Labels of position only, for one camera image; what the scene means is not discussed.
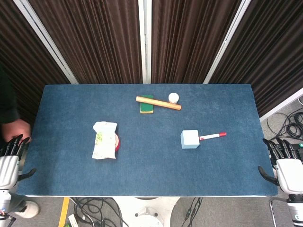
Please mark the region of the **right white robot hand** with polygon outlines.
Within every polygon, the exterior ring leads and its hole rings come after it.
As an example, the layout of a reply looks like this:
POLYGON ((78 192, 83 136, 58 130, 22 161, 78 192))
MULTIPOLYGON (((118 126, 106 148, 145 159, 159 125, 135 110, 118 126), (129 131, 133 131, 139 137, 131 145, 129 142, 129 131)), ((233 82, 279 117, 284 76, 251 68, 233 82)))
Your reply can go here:
POLYGON ((263 167, 259 166, 258 171, 268 182, 279 186, 287 194, 303 194, 303 162, 293 145, 287 140, 277 138, 277 144, 263 139, 269 152, 273 168, 276 171, 276 177, 271 177, 266 173, 263 167))

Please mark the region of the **white power strip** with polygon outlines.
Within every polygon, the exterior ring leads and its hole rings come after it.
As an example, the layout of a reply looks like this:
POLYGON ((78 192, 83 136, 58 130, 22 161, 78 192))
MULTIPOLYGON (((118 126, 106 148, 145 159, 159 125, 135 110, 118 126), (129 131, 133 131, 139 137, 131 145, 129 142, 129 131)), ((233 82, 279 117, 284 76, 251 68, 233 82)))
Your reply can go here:
POLYGON ((70 222, 71 227, 79 227, 79 226, 78 226, 78 223, 77 223, 77 220, 76 220, 76 218, 75 218, 75 216, 74 216, 74 214, 71 214, 71 215, 68 217, 68 219, 69 219, 69 222, 70 222))

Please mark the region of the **green yellow sponge block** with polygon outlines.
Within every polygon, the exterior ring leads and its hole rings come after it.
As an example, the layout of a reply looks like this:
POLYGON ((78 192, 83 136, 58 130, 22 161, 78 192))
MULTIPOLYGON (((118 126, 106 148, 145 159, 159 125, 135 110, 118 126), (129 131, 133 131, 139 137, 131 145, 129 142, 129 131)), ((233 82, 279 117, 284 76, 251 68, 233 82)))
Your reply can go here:
MULTIPOLYGON (((154 99, 153 95, 141 95, 141 97, 154 99)), ((147 104, 147 103, 140 103, 140 113, 141 114, 152 114, 154 111, 154 105, 147 104)))

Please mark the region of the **black foot pedal unit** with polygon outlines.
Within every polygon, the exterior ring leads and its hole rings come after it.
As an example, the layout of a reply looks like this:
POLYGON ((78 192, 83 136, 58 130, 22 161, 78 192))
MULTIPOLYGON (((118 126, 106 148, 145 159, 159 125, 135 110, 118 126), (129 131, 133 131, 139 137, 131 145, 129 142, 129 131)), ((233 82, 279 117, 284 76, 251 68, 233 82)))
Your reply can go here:
POLYGON ((298 158, 303 163, 303 143, 292 144, 292 146, 293 146, 294 150, 296 151, 298 158))

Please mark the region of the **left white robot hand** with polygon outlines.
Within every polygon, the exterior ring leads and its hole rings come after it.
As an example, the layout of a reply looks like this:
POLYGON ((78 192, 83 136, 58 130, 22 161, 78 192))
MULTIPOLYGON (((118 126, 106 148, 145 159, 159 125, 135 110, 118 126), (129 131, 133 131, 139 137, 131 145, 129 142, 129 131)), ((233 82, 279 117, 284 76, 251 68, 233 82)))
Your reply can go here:
POLYGON ((20 134, 0 146, 0 190, 10 190, 17 182, 30 178, 36 172, 36 168, 33 168, 28 173, 19 175, 19 161, 30 140, 29 137, 22 138, 23 134, 20 134))

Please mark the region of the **bystander bare hand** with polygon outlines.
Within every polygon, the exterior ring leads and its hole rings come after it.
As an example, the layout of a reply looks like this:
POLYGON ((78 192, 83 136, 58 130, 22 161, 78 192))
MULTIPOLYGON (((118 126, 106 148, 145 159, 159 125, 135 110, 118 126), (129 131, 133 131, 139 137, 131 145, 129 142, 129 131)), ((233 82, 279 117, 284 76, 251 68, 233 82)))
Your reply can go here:
POLYGON ((1 132, 5 142, 9 142, 21 134, 23 135, 22 139, 25 139, 31 137, 31 126, 26 121, 18 119, 10 123, 2 124, 1 132))

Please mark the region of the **white partition base rail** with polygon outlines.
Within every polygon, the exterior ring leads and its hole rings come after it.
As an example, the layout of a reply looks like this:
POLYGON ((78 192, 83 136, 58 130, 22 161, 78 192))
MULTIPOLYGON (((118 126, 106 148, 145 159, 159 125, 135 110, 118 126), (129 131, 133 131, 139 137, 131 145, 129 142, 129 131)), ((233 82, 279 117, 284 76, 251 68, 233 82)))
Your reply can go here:
POLYGON ((264 114, 263 116, 261 116, 260 117, 260 122, 266 120, 268 117, 270 117, 271 115, 275 114, 277 111, 279 111, 280 109, 284 108, 285 106, 287 106, 288 104, 292 103, 293 101, 297 100, 301 96, 303 96, 303 88, 299 89, 297 92, 295 92, 294 94, 292 94, 291 96, 289 96, 287 99, 285 99, 283 102, 281 102, 280 104, 278 104, 276 107, 274 107, 273 109, 271 109, 270 111, 268 111, 266 114, 264 114))

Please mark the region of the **blue table mat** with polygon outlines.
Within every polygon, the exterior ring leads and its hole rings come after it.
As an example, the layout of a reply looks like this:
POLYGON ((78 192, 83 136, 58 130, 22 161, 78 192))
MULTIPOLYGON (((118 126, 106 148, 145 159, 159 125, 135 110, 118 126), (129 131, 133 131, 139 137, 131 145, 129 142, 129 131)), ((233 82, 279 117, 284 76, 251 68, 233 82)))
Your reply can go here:
POLYGON ((36 116, 19 183, 27 196, 270 196, 277 187, 249 84, 47 85, 36 116), (137 96, 169 102, 140 113, 137 96), (117 123, 116 159, 93 159, 96 122, 117 123), (183 130, 202 140, 182 149, 183 130))

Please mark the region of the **red marker pen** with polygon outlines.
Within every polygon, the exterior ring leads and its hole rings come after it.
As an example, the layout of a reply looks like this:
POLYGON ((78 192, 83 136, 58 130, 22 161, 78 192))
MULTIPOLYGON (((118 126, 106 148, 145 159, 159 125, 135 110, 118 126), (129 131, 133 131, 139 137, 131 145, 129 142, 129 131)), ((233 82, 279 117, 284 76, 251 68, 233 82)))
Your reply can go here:
POLYGON ((200 136, 199 140, 208 140, 208 139, 214 139, 214 138, 218 138, 218 137, 225 137, 227 135, 226 132, 221 132, 221 133, 216 133, 216 134, 211 134, 211 135, 204 135, 204 136, 200 136))

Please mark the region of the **white partition post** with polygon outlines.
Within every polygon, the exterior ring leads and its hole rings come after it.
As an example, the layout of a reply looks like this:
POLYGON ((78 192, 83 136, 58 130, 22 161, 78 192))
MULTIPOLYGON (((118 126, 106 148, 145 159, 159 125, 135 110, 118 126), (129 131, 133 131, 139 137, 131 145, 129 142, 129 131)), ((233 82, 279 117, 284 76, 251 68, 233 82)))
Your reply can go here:
POLYGON ((151 83, 152 0, 138 0, 143 83, 151 83))
POLYGON ((55 42, 46 30, 39 16, 31 6, 28 0, 13 0, 21 14, 25 17, 26 21, 32 27, 44 47, 50 53, 56 64, 59 66, 65 77, 71 84, 79 84, 66 60, 62 56, 55 42))
POLYGON ((204 84, 208 84, 213 76, 213 74, 215 73, 215 70, 218 66, 218 64, 220 63, 231 39, 234 36, 235 31, 237 30, 247 8, 249 7, 251 3, 251 0, 241 0, 241 3, 236 11, 236 14, 231 22, 231 25, 229 26, 229 29, 226 33, 225 38, 223 39, 223 42, 221 44, 221 47, 219 48, 219 51, 212 63, 212 66, 210 68, 210 70, 208 71, 206 78, 204 79, 203 83, 204 84))

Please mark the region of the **white snack bag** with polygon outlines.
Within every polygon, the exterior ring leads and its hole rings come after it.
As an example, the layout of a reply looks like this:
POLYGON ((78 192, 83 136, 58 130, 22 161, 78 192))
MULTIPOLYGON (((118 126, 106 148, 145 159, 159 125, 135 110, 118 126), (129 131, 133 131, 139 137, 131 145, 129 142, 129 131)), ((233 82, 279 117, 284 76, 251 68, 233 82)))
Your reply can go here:
POLYGON ((116 159, 116 128, 115 122, 102 121, 93 125, 96 132, 93 159, 116 159))

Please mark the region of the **wooden stick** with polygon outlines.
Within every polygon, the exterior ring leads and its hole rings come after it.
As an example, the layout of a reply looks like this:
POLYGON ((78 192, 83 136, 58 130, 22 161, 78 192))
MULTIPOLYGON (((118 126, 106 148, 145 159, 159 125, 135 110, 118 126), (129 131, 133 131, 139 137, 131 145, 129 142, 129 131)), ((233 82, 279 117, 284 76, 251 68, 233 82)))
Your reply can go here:
POLYGON ((156 105, 156 106, 165 107, 165 108, 169 108, 169 109, 174 109, 174 110, 178 110, 178 111, 180 111, 181 108, 182 108, 182 106, 178 105, 178 104, 172 104, 172 103, 169 103, 169 102, 164 102, 164 101, 151 99, 151 98, 146 98, 146 97, 142 97, 142 96, 137 96, 136 101, 140 102, 140 103, 156 105))

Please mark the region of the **white table base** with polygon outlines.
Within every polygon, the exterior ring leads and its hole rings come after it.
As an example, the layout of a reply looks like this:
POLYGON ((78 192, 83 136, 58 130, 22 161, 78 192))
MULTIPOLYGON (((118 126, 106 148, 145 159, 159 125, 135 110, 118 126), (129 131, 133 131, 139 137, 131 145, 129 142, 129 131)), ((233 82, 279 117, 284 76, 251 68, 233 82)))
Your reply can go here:
POLYGON ((179 197, 136 198, 115 196, 123 227, 171 227, 171 214, 179 197))

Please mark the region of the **dark green sleeve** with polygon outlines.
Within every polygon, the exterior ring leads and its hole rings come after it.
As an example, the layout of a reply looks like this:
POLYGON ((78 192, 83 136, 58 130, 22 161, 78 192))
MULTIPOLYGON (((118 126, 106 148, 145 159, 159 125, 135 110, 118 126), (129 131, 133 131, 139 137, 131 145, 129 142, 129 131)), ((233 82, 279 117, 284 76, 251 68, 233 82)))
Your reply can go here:
POLYGON ((11 123, 19 119, 17 100, 11 82, 0 65, 0 123, 11 123))

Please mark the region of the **light blue cube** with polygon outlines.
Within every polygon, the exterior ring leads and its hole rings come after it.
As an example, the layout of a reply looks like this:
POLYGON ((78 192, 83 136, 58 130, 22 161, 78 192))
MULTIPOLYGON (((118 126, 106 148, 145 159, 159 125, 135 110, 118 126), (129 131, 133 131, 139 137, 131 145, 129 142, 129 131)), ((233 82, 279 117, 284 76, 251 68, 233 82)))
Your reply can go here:
POLYGON ((180 138, 182 149, 197 148, 200 145, 198 130, 183 130, 180 138))

